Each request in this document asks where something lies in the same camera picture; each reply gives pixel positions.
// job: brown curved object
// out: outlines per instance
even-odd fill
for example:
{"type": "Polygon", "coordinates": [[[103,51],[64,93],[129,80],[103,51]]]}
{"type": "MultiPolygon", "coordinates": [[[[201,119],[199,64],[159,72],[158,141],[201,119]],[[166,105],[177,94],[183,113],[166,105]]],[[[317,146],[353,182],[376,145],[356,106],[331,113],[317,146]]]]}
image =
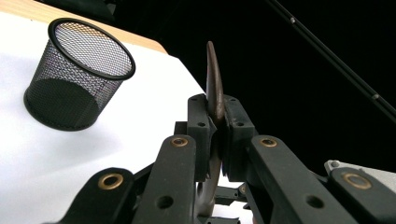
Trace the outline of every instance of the brown curved object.
{"type": "Polygon", "coordinates": [[[219,183],[221,159],[219,156],[219,137],[224,122],[224,95],[221,84],[218,60],[212,42],[207,43],[207,79],[206,99],[207,113],[215,124],[218,132],[212,137],[210,144],[209,178],[199,183],[195,197],[194,214],[196,217],[210,217],[215,206],[215,192],[219,183]]]}
{"type": "Polygon", "coordinates": [[[221,83],[218,59],[215,48],[211,41],[206,45],[207,54],[207,78],[206,78],[206,99],[207,112],[216,126],[224,120],[224,94],[221,83]]]}

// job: white table surface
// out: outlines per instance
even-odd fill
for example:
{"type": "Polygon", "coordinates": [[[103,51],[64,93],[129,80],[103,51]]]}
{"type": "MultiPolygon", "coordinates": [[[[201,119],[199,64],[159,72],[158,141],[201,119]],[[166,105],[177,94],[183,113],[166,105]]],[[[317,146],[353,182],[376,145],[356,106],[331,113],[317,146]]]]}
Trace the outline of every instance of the white table surface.
{"type": "MultiPolygon", "coordinates": [[[[124,43],[136,72],[98,120],[78,132],[51,129],[23,104],[47,29],[46,23],[0,13],[1,224],[59,221],[95,173],[109,167],[136,173],[151,164],[175,121],[187,120],[188,98],[203,92],[178,58],[124,43]]],[[[225,178],[220,183],[227,185],[225,178]]],[[[241,204],[233,206],[238,214],[217,206],[214,216],[241,215],[242,223],[251,223],[241,204]]]]}

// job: mounting hole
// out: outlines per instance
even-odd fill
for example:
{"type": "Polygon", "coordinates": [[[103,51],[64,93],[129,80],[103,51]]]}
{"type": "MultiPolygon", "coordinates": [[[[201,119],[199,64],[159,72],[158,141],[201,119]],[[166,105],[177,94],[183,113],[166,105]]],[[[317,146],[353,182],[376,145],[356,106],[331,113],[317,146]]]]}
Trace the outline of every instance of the mounting hole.
{"type": "Polygon", "coordinates": [[[120,174],[102,175],[98,181],[99,189],[116,189],[121,185],[123,177],[120,174]]]}
{"type": "Polygon", "coordinates": [[[314,208],[323,208],[324,207],[324,202],[320,198],[318,198],[317,196],[314,196],[314,195],[306,196],[305,201],[311,207],[314,207],[314,208]]]}
{"type": "Polygon", "coordinates": [[[184,147],[189,141],[186,138],[176,137],[172,139],[171,143],[174,147],[184,147]]]}
{"type": "Polygon", "coordinates": [[[172,206],[173,204],[173,198],[170,196],[162,196],[161,198],[157,199],[157,202],[155,203],[158,208],[160,209],[166,209],[172,206]]]}
{"type": "Polygon", "coordinates": [[[261,140],[261,143],[265,146],[265,147],[276,147],[277,142],[276,140],[272,139],[272,138],[263,138],[261,140]]]}

